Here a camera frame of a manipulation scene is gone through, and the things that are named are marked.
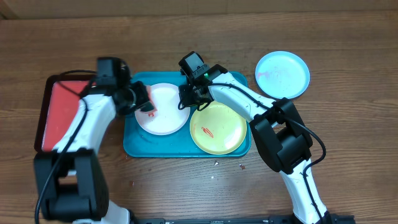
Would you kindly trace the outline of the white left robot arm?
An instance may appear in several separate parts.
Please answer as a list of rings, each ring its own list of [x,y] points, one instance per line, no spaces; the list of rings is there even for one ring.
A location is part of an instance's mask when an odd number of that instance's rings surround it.
[[[34,157],[39,197],[34,220],[70,223],[131,223],[132,213],[109,198],[98,160],[104,134],[117,114],[154,109],[142,82],[89,83],[78,94],[78,111],[63,138],[50,152]]]

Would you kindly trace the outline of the white round plate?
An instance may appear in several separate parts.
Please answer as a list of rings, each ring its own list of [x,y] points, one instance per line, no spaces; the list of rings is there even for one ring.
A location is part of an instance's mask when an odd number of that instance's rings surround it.
[[[152,113],[135,112],[139,126],[148,133],[168,135],[178,131],[188,120],[190,109],[179,110],[178,86],[158,83],[150,87],[150,98],[156,110]]]

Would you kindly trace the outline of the light blue round plate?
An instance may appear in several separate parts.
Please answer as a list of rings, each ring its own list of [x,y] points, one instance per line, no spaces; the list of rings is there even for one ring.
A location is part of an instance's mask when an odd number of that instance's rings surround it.
[[[293,99],[302,95],[310,84],[310,70],[297,55],[275,51],[263,56],[255,69],[258,87],[275,99]]]

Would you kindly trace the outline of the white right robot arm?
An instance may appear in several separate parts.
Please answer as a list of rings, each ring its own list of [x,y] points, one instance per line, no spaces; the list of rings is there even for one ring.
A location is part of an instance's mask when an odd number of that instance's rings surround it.
[[[206,108],[222,103],[250,125],[258,153],[266,165],[278,172],[289,192],[295,221],[328,223],[330,213],[323,204],[311,168],[310,148],[319,137],[302,121],[288,99],[266,98],[236,81],[225,69],[189,72],[181,69],[186,83],[179,87],[179,107]]]

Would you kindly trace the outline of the green and pink sponge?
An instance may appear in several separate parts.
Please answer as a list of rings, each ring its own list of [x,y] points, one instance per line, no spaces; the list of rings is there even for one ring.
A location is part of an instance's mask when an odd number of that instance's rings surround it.
[[[141,112],[149,114],[157,111],[155,103],[152,101],[150,86],[144,85],[141,96],[142,96],[142,105],[140,107]]]

